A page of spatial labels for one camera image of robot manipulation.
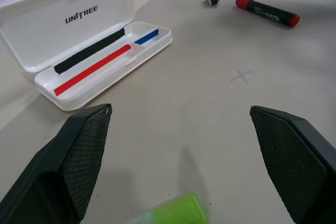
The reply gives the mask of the white Unitree pencil case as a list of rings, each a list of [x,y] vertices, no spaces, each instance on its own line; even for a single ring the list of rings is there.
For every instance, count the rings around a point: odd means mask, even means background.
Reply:
[[[42,95],[73,111],[172,42],[168,28],[134,14],[133,0],[8,0],[0,41]]]

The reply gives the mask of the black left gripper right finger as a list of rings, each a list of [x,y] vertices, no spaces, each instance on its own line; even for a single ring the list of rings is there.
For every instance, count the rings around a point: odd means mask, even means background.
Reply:
[[[295,224],[336,224],[336,149],[306,119],[252,106],[267,173]]]

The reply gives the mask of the green object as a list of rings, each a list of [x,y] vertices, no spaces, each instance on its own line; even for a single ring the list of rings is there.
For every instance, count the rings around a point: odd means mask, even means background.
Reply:
[[[165,202],[126,224],[209,224],[201,203],[194,193]]]

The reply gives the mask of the red and black marker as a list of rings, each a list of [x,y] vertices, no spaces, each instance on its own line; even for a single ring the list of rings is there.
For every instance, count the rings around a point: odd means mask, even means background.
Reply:
[[[298,14],[262,4],[254,0],[236,0],[236,6],[288,27],[295,27],[300,20]]]

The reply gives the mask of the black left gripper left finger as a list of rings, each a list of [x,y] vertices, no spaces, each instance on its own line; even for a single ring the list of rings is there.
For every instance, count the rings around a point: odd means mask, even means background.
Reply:
[[[71,115],[0,201],[0,224],[80,224],[101,168],[112,105]]]

